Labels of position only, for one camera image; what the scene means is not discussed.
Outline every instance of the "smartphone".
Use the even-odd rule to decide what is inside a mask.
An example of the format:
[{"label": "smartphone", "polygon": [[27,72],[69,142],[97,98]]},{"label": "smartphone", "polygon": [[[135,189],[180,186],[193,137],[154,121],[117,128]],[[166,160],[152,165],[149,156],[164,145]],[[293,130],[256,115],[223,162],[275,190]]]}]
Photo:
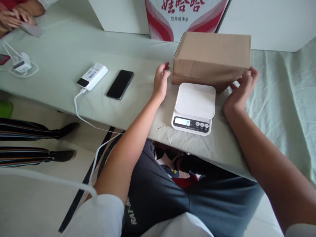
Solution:
[{"label": "smartphone", "polygon": [[114,99],[122,99],[126,91],[126,88],[131,82],[133,76],[133,72],[121,70],[118,76],[116,77],[115,81],[113,82],[112,86],[110,87],[106,96]]}]

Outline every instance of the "cardboard box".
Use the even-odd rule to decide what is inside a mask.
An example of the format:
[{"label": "cardboard box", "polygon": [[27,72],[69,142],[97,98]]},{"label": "cardboard box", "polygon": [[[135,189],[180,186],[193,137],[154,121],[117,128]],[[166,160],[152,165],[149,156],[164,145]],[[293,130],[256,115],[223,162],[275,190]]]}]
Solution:
[{"label": "cardboard box", "polygon": [[184,32],[174,55],[172,84],[213,86],[217,93],[250,68],[250,36]]},{"label": "cardboard box", "polygon": [[150,38],[179,42],[185,31],[215,32],[228,0],[145,0]]}]

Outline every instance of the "gray shorts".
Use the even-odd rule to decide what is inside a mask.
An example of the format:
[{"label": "gray shorts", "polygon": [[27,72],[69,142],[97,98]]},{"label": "gray shorts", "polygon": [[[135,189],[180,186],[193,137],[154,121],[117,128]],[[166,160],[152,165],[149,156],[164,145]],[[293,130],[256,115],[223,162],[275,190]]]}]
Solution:
[{"label": "gray shorts", "polygon": [[181,170],[205,175],[186,189],[178,187],[153,156],[147,140],[133,170],[125,206],[122,236],[140,236],[153,225],[190,212],[216,237],[242,237],[263,190],[195,156],[181,159]]}]

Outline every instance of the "green object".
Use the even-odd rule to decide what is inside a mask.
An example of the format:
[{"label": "green object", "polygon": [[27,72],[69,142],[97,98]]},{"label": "green object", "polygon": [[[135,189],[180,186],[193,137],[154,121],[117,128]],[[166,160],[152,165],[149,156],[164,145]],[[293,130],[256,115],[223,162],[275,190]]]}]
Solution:
[{"label": "green object", "polygon": [[0,100],[0,117],[10,118],[13,111],[13,104],[7,100]]}]

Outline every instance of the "brown cardboard box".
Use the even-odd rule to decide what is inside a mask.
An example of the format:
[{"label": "brown cardboard box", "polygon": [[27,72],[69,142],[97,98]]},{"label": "brown cardboard box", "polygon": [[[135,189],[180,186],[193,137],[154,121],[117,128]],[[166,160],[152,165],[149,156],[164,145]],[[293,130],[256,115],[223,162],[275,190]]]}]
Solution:
[{"label": "brown cardboard box", "polygon": [[174,55],[172,84],[210,85],[217,93],[250,68],[250,36],[184,32]]}]

